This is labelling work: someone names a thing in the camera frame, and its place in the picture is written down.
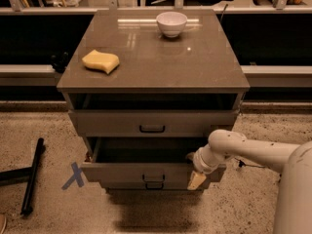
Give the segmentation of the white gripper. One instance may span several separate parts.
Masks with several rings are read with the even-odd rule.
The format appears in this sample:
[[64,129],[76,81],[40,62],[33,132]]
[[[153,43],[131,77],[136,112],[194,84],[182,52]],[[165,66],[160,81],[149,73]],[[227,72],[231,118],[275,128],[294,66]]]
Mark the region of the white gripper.
[[195,171],[191,173],[187,189],[196,190],[206,180],[205,175],[214,172],[224,162],[224,157],[214,153],[209,146],[200,147],[196,152],[190,152],[185,159],[192,161]]

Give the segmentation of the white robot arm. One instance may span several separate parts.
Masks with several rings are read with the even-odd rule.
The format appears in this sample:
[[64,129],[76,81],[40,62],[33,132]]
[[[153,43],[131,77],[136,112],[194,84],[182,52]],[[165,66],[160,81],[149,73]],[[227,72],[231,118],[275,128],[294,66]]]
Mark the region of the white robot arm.
[[273,234],[312,234],[312,142],[289,144],[248,139],[216,130],[208,143],[188,155],[194,170],[188,188],[197,189],[218,166],[244,157],[281,175]]

